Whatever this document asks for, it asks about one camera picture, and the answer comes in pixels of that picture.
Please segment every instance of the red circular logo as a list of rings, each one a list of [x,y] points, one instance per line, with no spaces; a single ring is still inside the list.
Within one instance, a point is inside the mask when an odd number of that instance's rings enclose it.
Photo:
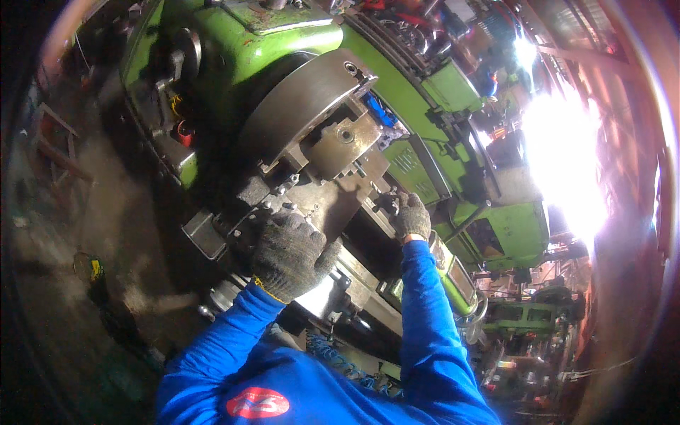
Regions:
[[[288,399],[267,388],[248,387],[226,402],[226,411],[232,416],[248,419],[271,418],[288,411]]]

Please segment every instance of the bright light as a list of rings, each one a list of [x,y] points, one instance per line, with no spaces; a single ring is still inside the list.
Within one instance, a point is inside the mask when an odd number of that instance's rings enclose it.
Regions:
[[[656,231],[656,224],[658,223],[657,214],[659,212],[659,186],[661,184],[661,168],[659,164],[656,165],[656,176],[654,177],[654,206],[651,213],[651,227]]]
[[[361,323],[362,325],[364,325],[364,327],[365,327],[366,329],[371,330],[371,325],[370,325],[366,320],[363,320],[363,319],[360,319],[360,318],[357,318],[357,319],[359,320],[359,323]]]
[[[537,55],[536,46],[526,38],[518,37],[515,39],[515,53],[520,65],[531,73]]]
[[[477,137],[479,138],[479,142],[483,147],[487,147],[491,144],[493,140],[491,140],[491,137],[489,137],[488,134],[484,131],[477,131]],[[469,138],[470,144],[475,145],[475,139],[472,137],[472,133],[470,133],[470,138]]]
[[[592,252],[595,234],[607,218],[596,179],[600,123],[573,88],[563,88],[565,98],[541,95],[526,108],[526,154],[545,201],[562,210],[569,230]]]

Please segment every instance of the gray knit glove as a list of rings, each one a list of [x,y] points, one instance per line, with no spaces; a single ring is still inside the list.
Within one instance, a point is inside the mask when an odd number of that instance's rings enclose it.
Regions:
[[[330,273],[342,245],[337,240],[326,249],[325,245],[326,235],[315,231],[301,215],[274,214],[255,249],[255,284],[274,299],[290,303]]]
[[[423,236],[425,240],[430,238],[430,214],[425,209],[423,201],[416,193],[399,194],[399,214],[394,218],[394,230],[400,241],[406,235],[415,233]]]

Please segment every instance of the bolt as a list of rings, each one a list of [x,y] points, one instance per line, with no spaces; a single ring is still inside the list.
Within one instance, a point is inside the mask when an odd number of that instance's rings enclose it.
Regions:
[[[354,134],[349,130],[342,130],[340,132],[340,138],[342,138],[343,143],[349,143],[354,140]]]
[[[350,74],[356,75],[357,69],[353,63],[345,62],[345,69],[347,69],[347,72],[349,72]]]
[[[208,318],[211,322],[215,321],[215,315],[205,305],[199,305],[199,314],[204,318]]]

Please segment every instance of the blue object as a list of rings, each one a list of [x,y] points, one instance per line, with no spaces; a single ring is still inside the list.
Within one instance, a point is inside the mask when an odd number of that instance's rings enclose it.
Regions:
[[[411,241],[403,254],[403,398],[369,390],[307,353],[259,343],[284,304],[249,284],[170,362],[157,422],[500,424],[477,389],[428,244]]]
[[[494,72],[488,65],[480,66],[474,74],[472,83],[480,96],[494,96],[498,90],[498,82],[494,79]]]
[[[388,127],[394,127],[394,125],[397,123],[396,116],[392,112],[386,111],[381,105],[378,99],[376,99],[375,96],[373,96],[373,93],[368,92],[364,95],[363,101],[368,107],[371,115],[377,120],[380,121],[381,124],[386,125]]]
[[[332,366],[336,371],[342,373],[349,379],[357,381],[363,387],[368,388],[369,390],[376,390],[380,394],[386,396],[390,395],[387,384],[384,384],[380,388],[375,388],[375,379],[359,369],[356,364],[348,362],[335,348],[330,346],[326,337],[308,333],[307,352],[327,362],[327,364]],[[403,397],[403,391],[399,390],[394,396]]]

